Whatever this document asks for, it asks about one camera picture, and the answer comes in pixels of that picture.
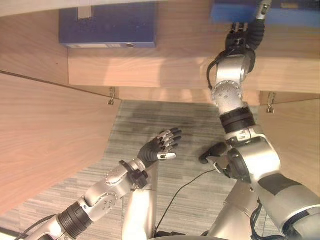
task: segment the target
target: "wooden cabinet door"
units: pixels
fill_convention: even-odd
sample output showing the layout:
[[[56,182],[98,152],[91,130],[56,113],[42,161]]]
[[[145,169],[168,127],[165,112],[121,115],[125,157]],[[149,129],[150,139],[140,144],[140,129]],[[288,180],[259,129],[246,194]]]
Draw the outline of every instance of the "wooden cabinet door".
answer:
[[[0,214],[99,161],[119,100],[0,74]]]
[[[259,122],[281,160],[282,173],[320,196],[320,99],[261,107]]]

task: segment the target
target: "gray carpet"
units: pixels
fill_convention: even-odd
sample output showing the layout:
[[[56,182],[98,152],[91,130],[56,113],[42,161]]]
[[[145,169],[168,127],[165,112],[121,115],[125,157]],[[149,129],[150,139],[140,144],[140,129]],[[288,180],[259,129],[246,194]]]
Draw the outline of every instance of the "gray carpet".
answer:
[[[251,110],[257,116],[258,108]],[[177,158],[160,163],[158,222],[182,185],[212,169],[208,164],[200,164],[198,157],[213,144],[223,141],[225,133],[217,109],[210,104],[123,101],[103,159],[0,216],[0,227],[23,232],[39,219],[64,211],[91,185],[100,181],[107,170],[117,166],[120,160],[130,161],[152,137],[173,127],[182,129],[183,139],[176,150]],[[234,184],[234,180],[217,172],[202,176],[180,192],[160,230],[201,235],[217,218]],[[107,216],[79,239],[120,240],[125,202],[118,201]],[[275,232],[264,212],[257,229],[264,235]]]

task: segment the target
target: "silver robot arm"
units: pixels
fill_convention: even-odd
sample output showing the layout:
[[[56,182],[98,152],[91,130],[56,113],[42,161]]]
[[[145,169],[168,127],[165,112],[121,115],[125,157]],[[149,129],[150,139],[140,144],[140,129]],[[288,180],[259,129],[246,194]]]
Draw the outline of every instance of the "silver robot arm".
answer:
[[[163,131],[144,145],[136,159],[106,173],[104,179],[93,185],[64,212],[55,215],[26,240],[75,240],[94,222],[99,221],[116,202],[136,188],[147,184],[147,170],[158,160],[176,158],[170,152],[178,146],[182,131],[178,128]]]
[[[262,24],[268,8],[260,5],[257,25]],[[241,83],[253,69],[253,50],[260,44],[253,44],[250,28],[246,35],[242,27],[234,26],[227,37],[227,53],[217,61],[216,82],[211,89],[212,101],[219,109],[226,132],[225,141],[232,147],[227,153],[227,168],[218,170],[251,184],[267,214],[286,237],[316,239],[320,236],[320,198],[281,174],[278,154],[262,128],[256,125],[248,104],[242,100]]]

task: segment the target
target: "black cable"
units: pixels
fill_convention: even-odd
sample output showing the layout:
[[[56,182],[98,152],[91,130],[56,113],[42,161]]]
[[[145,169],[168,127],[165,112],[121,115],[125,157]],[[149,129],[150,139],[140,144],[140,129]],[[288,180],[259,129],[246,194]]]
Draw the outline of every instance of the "black cable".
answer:
[[[50,216],[46,216],[44,218],[42,218],[41,220],[37,221],[36,223],[34,223],[33,225],[31,225],[30,227],[28,227],[23,233],[20,233],[19,236],[17,236],[14,240],[20,240],[21,238],[23,238],[30,230],[34,229],[36,226],[38,226],[39,224],[42,224],[45,221],[48,221],[50,219],[52,219],[55,216],[55,214],[50,215]]]
[[[261,201],[258,200],[258,207],[253,211],[251,217],[250,217],[250,226],[251,226],[251,239],[252,240],[285,240],[286,238],[281,235],[271,235],[271,236],[259,236],[256,232],[256,223],[258,221],[260,212],[262,209]]]
[[[211,63],[209,64],[209,66],[208,66],[208,68],[207,68],[207,70],[206,70],[206,79],[207,79],[207,81],[208,81],[208,88],[209,88],[210,90],[213,89],[212,84],[211,84],[211,81],[210,81],[210,71],[211,71],[211,69],[212,69],[215,65],[217,65],[219,62],[221,62],[221,60],[223,60],[223,59],[225,59],[226,57],[228,57],[233,51],[234,51],[234,49],[228,50],[228,51],[226,50],[226,51],[221,52],[221,53],[215,58],[215,60],[213,60],[213,62],[211,62]]]
[[[207,174],[207,173],[213,172],[213,171],[215,171],[215,170],[216,170],[216,169],[213,169],[213,170],[210,170],[210,171],[205,171],[205,172],[201,173],[199,176],[197,176],[196,178],[194,178],[192,181],[190,181],[190,182],[188,182],[187,184],[185,184],[185,185],[183,185],[182,187],[180,187],[180,189],[179,189],[179,190],[175,193],[175,195],[173,196],[173,198],[172,198],[171,202],[169,203],[168,207],[166,208],[164,214],[162,215],[161,220],[160,220],[159,223],[158,223],[158,226],[155,228],[155,231],[156,231],[156,232],[157,232],[160,224],[162,223],[164,217],[166,216],[169,208],[171,207],[171,204],[174,202],[176,196],[178,195],[178,193],[179,193],[184,187],[188,186],[189,184],[192,184],[195,180],[197,180],[198,178],[200,178],[202,175],[205,175],[205,174]]]

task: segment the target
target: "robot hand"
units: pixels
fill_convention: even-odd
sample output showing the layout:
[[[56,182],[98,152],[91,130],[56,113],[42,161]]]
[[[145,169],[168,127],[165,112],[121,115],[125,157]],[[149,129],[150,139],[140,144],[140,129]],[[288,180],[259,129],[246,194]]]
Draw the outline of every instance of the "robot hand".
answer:
[[[143,162],[146,169],[158,160],[175,159],[176,154],[170,151],[178,146],[181,135],[179,128],[162,131],[141,148],[137,158]]]

